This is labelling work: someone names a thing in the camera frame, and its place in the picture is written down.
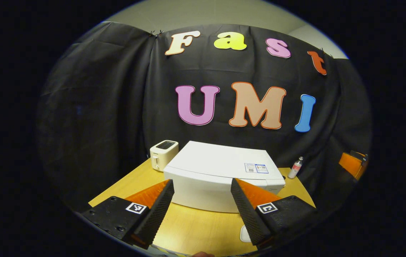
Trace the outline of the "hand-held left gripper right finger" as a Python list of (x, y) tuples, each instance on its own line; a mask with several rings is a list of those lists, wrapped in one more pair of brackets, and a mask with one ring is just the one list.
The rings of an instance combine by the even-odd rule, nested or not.
[(233, 178), (231, 194), (254, 246), (282, 246), (306, 232), (317, 209), (297, 196), (278, 197)]

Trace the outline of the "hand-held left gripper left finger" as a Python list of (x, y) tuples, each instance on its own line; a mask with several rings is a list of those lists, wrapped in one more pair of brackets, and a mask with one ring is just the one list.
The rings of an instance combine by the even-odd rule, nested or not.
[(135, 194), (110, 196), (82, 213), (90, 223), (113, 237), (143, 249), (153, 243), (175, 193), (165, 180)]

